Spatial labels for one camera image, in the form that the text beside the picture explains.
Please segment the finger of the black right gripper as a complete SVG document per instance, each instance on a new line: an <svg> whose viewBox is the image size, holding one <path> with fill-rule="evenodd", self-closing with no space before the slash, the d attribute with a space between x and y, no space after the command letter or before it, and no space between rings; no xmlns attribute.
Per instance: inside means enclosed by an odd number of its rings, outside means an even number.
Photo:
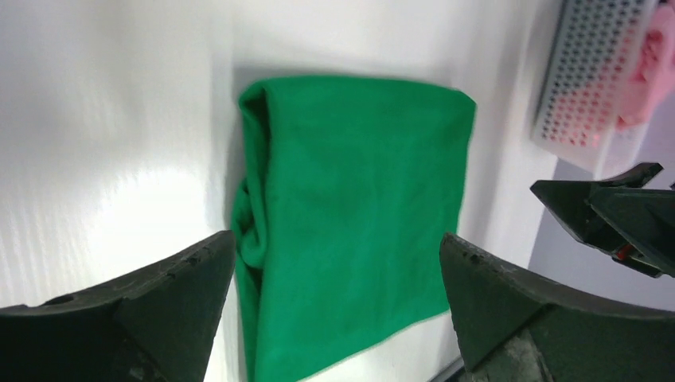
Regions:
<svg viewBox="0 0 675 382"><path fill-rule="evenodd" d="M674 275L674 190L649 189L663 167L643 162L601 181L539 180L531 192L577 242L658 278Z"/></svg>

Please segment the green t-shirt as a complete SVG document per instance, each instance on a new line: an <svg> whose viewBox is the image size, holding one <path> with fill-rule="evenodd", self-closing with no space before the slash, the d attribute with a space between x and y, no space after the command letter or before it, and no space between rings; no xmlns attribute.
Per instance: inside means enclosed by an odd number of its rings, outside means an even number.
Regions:
<svg viewBox="0 0 675 382"><path fill-rule="evenodd" d="M448 310L475 102L408 80L288 76L239 98L232 207L251 381L296 381Z"/></svg>

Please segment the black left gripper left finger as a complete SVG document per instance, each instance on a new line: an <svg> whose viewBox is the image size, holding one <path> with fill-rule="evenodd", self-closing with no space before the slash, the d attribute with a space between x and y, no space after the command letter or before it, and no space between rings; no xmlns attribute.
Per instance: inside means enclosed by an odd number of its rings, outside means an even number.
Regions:
<svg viewBox="0 0 675 382"><path fill-rule="evenodd" d="M203 380L235 249L220 231L105 283L3 308L2 380Z"/></svg>

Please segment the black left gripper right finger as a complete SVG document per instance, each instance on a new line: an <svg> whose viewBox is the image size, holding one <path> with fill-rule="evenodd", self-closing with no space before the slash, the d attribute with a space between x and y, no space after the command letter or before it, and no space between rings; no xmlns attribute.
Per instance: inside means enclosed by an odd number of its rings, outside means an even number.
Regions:
<svg viewBox="0 0 675 382"><path fill-rule="evenodd" d="M674 314L588 294L447 233L462 381L671 381Z"/></svg>

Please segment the white plastic laundry basket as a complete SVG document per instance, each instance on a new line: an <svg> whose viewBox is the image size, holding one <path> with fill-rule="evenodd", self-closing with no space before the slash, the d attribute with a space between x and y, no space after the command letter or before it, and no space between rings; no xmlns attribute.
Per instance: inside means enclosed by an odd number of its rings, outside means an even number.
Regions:
<svg viewBox="0 0 675 382"><path fill-rule="evenodd" d="M645 124L621 128L619 106L636 68L655 1L565 1L531 139L593 174L633 166Z"/></svg>

